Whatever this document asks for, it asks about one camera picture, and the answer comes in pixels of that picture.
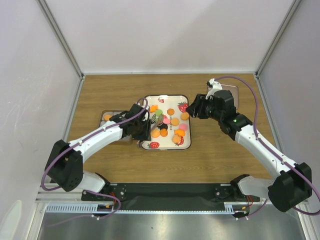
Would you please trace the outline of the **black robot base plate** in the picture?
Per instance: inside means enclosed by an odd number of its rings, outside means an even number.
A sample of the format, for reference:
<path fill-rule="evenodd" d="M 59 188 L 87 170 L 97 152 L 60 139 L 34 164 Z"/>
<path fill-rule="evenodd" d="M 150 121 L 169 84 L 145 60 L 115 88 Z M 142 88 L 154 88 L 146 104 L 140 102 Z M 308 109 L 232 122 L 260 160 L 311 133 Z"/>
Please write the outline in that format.
<path fill-rule="evenodd" d="M 231 202 L 250 205 L 252 201 L 260 200 L 237 193 L 229 183 L 111 183 L 101 193 L 115 196 L 121 204 L 130 207 L 212 207 Z"/>

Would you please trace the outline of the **black sandwich cookie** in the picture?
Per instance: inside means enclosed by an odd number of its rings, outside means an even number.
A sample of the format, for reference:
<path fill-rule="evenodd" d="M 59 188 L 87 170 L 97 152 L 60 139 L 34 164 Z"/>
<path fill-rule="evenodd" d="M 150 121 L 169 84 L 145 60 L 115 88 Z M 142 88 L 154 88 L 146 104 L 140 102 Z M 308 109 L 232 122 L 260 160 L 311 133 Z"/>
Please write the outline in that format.
<path fill-rule="evenodd" d="M 160 133 L 161 134 L 167 134 L 168 133 L 168 126 L 167 125 L 162 125 L 160 127 Z"/>

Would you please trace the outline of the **white strawberry tray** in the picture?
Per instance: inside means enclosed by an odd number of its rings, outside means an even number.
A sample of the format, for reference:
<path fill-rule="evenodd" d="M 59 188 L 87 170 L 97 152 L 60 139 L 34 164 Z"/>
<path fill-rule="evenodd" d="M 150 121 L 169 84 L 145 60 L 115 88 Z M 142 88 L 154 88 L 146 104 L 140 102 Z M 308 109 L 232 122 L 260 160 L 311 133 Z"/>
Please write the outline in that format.
<path fill-rule="evenodd" d="M 192 143 L 191 123 L 186 108 L 189 100 L 185 95 L 147 95 L 151 138 L 144 141 L 144 150 L 182 151 Z"/>

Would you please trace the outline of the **round biscuit lower left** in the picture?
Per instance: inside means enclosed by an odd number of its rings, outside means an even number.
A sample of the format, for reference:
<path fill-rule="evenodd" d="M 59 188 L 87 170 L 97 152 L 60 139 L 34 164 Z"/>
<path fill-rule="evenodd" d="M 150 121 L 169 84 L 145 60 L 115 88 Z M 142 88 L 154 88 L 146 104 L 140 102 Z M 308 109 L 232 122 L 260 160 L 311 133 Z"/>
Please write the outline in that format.
<path fill-rule="evenodd" d="M 152 138 L 158 138 L 160 136 L 160 131 L 158 129 L 154 129 L 152 132 L 151 132 L 151 137 Z"/>

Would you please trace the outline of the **orange flower cookie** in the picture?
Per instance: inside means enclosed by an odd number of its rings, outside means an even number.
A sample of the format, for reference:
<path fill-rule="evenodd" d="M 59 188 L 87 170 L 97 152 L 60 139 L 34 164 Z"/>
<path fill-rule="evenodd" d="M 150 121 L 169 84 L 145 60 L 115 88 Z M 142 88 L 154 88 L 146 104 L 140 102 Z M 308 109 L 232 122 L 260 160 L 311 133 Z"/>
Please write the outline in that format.
<path fill-rule="evenodd" d="M 175 144 L 178 144 L 180 141 L 181 141 L 181 136 L 179 135 L 174 135 L 172 137 L 172 141 L 175 143 Z"/>

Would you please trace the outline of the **green round cookie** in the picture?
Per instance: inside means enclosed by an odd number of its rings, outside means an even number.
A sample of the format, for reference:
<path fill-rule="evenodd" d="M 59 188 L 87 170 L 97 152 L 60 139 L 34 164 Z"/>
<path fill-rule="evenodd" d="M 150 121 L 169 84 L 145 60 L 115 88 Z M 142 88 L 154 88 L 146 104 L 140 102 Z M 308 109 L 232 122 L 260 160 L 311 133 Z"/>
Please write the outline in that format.
<path fill-rule="evenodd" d="M 161 109 L 157 109 L 154 113 L 157 117 L 159 117 L 160 115 L 163 114 L 163 111 Z"/>

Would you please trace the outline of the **orange fish cookie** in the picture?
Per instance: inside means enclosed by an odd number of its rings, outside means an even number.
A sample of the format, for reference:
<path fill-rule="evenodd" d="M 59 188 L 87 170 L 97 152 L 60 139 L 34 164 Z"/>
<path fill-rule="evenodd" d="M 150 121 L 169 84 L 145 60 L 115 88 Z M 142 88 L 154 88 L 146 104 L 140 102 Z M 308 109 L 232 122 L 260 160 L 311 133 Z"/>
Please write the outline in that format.
<path fill-rule="evenodd" d="M 112 117 L 111 114 L 105 114 L 105 115 L 103 116 L 103 120 L 107 122 L 107 121 L 110 120 L 111 117 Z"/>
<path fill-rule="evenodd" d="M 174 134 L 175 134 L 175 135 L 178 135 L 178 136 L 180 136 L 180 137 L 184 137 L 184 136 L 186 135 L 185 131 L 182 130 L 182 129 L 177 129 L 177 130 L 175 130 L 175 131 L 174 131 Z"/>

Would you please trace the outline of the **pink sandwich cookie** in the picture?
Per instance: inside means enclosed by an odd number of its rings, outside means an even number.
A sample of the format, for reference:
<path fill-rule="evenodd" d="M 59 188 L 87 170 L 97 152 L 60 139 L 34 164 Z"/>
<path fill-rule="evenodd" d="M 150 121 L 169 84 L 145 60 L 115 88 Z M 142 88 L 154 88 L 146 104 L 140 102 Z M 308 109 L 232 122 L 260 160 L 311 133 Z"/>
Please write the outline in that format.
<path fill-rule="evenodd" d="M 171 123 L 171 120 L 169 118 L 164 118 L 163 123 L 169 125 Z"/>

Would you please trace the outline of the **gold tin lid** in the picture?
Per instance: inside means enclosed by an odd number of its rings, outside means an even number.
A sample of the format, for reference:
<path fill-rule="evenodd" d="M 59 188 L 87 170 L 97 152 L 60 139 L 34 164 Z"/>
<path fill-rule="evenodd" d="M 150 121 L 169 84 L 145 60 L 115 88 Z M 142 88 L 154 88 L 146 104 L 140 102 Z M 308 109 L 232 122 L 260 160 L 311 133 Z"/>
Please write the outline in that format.
<path fill-rule="evenodd" d="M 221 84 L 222 90 L 230 91 L 233 96 L 234 106 L 236 109 L 239 108 L 239 88 L 235 85 Z"/>

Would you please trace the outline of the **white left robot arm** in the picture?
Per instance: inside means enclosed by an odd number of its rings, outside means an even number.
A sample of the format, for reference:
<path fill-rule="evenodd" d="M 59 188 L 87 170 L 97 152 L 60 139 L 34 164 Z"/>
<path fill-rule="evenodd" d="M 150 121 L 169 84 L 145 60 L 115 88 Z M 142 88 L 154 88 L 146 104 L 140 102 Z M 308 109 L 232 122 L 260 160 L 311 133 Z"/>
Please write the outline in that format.
<path fill-rule="evenodd" d="M 71 192 L 75 189 L 92 192 L 98 200 L 109 197 L 108 182 L 98 173 L 84 170 L 84 163 L 95 153 L 127 136 L 140 142 L 151 138 L 151 121 L 148 102 L 134 103 L 130 110 L 113 115 L 96 130 L 76 140 L 54 143 L 41 179 L 45 191 L 45 178 L 50 177 L 57 186 L 53 188 Z"/>

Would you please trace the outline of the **orange chocolate chip cookie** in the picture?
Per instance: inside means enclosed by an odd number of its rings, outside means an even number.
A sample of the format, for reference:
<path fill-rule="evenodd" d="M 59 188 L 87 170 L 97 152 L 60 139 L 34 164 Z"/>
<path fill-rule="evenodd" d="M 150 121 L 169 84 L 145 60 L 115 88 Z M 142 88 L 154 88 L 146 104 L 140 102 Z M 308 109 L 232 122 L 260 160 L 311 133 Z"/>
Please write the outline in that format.
<path fill-rule="evenodd" d="M 161 135 L 162 137 L 166 137 L 166 136 L 168 135 L 168 130 L 165 129 L 165 128 L 161 129 L 161 130 L 160 130 L 160 135 Z"/>

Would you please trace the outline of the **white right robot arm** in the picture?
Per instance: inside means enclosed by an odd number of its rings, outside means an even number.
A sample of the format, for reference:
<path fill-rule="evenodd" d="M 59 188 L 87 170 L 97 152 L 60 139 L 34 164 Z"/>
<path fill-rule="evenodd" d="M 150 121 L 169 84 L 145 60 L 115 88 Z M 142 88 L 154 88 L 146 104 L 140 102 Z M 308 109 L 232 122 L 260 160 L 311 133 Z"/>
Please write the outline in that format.
<path fill-rule="evenodd" d="M 287 212 L 312 196 L 311 168 L 286 157 L 255 131 L 253 123 L 237 112 L 230 91 L 198 94 L 186 112 L 192 118 L 216 120 L 221 131 L 247 149 L 271 175 L 271 180 L 247 174 L 236 178 L 236 185 L 230 188 L 234 200 L 242 201 L 251 195 L 269 200 L 279 211 Z"/>

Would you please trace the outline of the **metal serving tongs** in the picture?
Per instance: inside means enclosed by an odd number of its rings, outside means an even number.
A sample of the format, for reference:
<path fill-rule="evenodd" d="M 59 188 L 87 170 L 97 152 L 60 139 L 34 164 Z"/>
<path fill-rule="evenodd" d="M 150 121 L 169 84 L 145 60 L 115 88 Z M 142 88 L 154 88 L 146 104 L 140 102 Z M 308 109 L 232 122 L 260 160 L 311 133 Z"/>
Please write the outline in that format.
<path fill-rule="evenodd" d="M 164 114 L 161 113 L 159 116 L 158 116 L 158 119 L 157 121 L 155 121 L 151 126 L 150 126 L 150 134 L 159 126 L 163 123 L 163 120 L 164 120 Z M 143 141 L 138 141 L 136 143 L 137 145 L 137 148 L 141 148 L 142 147 L 142 144 L 143 144 Z"/>

